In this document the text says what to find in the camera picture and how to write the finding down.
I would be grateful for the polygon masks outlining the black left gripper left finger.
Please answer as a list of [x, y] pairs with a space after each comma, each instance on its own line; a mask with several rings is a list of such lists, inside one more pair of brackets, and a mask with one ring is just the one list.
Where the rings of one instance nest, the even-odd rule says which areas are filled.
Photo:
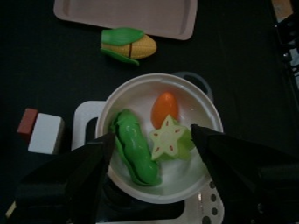
[[95, 224], [114, 149], [108, 133], [32, 171], [6, 224]]

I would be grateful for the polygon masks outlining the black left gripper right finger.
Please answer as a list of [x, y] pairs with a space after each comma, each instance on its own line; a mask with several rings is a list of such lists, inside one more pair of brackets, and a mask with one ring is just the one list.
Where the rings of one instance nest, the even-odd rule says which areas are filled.
[[196, 124], [191, 139], [219, 191], [224, 224], [299, 222], [299, 157]]

